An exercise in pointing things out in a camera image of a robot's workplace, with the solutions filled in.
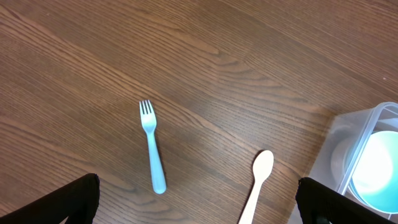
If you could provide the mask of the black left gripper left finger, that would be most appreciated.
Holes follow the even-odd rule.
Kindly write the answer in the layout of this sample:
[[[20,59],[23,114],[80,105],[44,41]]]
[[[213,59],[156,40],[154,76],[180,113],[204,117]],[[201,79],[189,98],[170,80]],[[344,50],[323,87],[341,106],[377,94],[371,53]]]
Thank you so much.
[[[86,223],[92,224],[99,207],[100,179],[94,173],[39,198],[1,217],[1,224]]]

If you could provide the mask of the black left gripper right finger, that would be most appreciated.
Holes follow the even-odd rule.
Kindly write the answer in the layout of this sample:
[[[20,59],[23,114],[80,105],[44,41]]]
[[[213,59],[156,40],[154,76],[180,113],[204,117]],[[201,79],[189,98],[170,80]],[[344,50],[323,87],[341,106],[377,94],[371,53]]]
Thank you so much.
[[[309,177],[298,181],[295,200],[303,224],[394,224]]]

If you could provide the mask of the light blue plastic bowl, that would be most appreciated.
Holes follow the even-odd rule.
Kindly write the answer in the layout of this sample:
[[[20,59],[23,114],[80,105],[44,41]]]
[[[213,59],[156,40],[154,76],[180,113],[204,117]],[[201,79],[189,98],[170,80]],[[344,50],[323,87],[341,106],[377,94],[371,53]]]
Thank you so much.
[[[397,132],[370,135],[352,176],[355,194],[367,206],[397,213]]]

